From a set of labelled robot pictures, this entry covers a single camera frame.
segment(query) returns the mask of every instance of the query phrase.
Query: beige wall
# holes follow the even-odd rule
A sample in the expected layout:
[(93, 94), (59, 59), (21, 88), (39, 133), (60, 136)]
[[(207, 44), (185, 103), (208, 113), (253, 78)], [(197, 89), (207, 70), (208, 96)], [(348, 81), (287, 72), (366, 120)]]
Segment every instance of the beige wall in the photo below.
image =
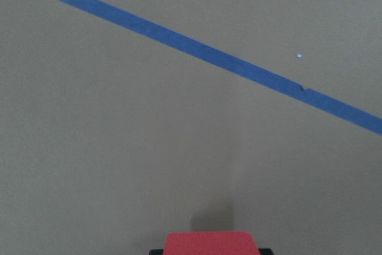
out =
[[(382, 117), (382, 0), (104, 1)], [(1, 254), (380, 253), (380, 136), (57, 1), (0, 8)]]

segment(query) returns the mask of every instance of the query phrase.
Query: red foam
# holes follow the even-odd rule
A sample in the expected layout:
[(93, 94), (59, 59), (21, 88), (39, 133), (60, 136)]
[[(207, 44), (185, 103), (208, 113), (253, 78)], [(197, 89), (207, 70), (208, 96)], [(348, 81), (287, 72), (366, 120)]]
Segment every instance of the red foam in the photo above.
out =
[(260, 252), (247, 232), (184, 232), (167, 236), (164, 255), (260, 255)]

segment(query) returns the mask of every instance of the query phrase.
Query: black object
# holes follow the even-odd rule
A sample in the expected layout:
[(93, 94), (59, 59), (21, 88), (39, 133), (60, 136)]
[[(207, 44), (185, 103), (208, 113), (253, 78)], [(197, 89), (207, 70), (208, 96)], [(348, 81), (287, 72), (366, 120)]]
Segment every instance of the black object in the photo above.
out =
[[(261, 255), (274, 255), (272, 250), (269, 248), (259, 248), (258, 250), (259, 250)], [(163, 249), (150, 250), (149, 255), (163, 255)]]

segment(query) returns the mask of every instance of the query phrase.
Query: red object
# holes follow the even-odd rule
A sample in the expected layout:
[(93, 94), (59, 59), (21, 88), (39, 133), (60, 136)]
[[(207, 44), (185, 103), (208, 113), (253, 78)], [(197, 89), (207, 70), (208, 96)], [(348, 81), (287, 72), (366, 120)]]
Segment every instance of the red object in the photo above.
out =
[(167, 236), (164, 255), (260, 255), (260, 252), (247, 232), (185, 232)]

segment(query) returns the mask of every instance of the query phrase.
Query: blue tape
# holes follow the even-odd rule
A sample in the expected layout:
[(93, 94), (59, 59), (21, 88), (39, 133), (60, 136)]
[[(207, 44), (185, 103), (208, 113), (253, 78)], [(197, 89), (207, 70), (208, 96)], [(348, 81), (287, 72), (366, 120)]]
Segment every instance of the blue tape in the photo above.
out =
[(59, 0), (382, 135), (382, 119), (99, 0)]

